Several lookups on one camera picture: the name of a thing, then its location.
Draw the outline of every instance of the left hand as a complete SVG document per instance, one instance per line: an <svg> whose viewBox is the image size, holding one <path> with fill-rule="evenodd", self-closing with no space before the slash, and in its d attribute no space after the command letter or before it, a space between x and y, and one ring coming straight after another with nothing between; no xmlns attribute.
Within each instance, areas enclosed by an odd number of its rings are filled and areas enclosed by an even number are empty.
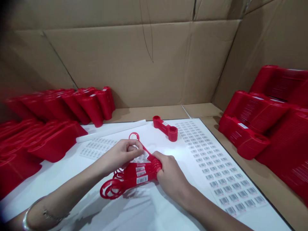
<svg viewBox="0 0 308 231"><path fill-rule="evenodd" d="M101 169L101 176L105 177L115 170L125 166L143 154L143 146L138 140L120 140L109 151L93 163L93 167Z"/></svg>

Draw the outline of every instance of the bangle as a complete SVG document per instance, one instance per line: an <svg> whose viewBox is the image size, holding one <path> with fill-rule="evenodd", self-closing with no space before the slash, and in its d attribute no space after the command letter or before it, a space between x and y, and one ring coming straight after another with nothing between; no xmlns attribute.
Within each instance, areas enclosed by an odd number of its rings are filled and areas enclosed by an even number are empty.
<svg viewBox="0 0 308 231"><path fill-rule="evenodd" d="M28 223L27 223L27 217L28 217L28 213L29 211L33 208L34 205L36 205L40 200L42 200L43 198L45 197L42 197L40 199L38 199L36 202L34 202L26 211L26 214L22 220L22 229L24 231L34 231L33 229L31 229L29 226L28 226Z"/></svg>

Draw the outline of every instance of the barcode label sheet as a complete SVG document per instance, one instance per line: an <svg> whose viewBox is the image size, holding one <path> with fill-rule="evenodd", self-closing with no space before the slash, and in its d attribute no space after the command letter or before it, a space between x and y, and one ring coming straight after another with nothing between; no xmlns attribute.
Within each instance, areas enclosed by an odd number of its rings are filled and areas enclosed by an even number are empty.
<svg viewBox="0 0 308 231"><path fill-rule="evenodd" d="M189 150L189 155L208 182L218 206L233 217L268 205L268 202L242 172L238 165L216 147L194 121L176 123L179 135Z"/></svg>

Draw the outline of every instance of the right hand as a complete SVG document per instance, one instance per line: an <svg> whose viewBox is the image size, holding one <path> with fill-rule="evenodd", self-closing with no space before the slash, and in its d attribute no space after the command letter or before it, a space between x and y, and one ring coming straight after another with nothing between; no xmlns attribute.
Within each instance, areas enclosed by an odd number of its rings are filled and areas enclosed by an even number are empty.
<svg viewBox="0 0 308 231"><path fill-rule="evenodd" d="M190 197L192 185L187 181L174 156L166 156L158 151L153 153L163 168L157 173L157 179L164 192L182 207Z"/></svg>

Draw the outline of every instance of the cardboard wall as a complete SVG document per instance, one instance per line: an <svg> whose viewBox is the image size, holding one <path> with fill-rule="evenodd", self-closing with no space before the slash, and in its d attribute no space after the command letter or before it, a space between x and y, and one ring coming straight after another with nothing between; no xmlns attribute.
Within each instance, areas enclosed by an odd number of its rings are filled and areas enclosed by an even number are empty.
<svg viewBox="0 0 308 231"><path fill-rule="evenodd" d="M14 78L33 91L108 85L127 108L211 102L248 0L15 2L0 47Z"/></svg>
<svg viewBox="0 0 308 231"><path fill-rule="evenodd" d="M249 91L263 65L308 69L307 9L308 1L273 0L244 16L213 97L215 105L225 110L236 90Z"/></svg>

